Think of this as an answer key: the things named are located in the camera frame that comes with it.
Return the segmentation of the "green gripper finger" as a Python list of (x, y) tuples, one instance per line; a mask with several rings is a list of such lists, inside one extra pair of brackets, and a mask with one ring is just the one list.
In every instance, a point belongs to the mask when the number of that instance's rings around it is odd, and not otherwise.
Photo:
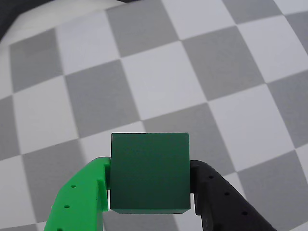
[(46, 231), (102, 231), (103, 212), (108, 211), (110, 157), (86, 164), (58, 191)]

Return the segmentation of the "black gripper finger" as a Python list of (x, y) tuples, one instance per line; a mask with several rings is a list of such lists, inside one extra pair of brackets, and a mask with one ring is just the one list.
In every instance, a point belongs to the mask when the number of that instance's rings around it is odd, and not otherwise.
[(275, 228), (214, 168), (190, 161), (195, 213), (204, 231), (274, 231)]

